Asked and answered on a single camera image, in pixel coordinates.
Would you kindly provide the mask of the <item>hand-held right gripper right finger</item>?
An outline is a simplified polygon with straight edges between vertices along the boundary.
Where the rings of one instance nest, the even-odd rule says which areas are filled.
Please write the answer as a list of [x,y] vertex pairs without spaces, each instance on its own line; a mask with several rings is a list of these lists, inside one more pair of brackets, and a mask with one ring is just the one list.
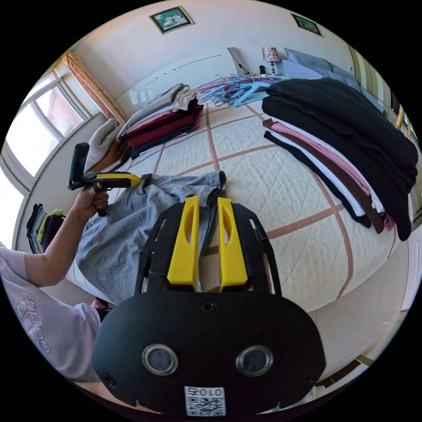
[[244,262],[233,205],[228,198],[218,198],[218,241],[220,291],[244,287],[248,275]]

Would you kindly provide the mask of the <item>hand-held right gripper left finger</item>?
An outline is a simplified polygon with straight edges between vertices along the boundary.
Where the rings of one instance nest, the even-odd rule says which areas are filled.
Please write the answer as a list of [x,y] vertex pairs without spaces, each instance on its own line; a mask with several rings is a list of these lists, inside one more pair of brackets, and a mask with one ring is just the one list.
[[186,198],[167,273],[171,285],[197,285],[199,274],[200,198]]

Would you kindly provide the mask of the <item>person's left hand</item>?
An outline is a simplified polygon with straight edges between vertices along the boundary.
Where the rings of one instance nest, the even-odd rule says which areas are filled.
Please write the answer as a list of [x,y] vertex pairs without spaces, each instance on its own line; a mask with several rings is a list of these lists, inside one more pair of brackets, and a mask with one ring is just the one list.
[[84,188],[76,197],[72,213],[87,222],[98,211],[105,211],[108,203],[109,195],[106,191],[95,192],[93,188]]

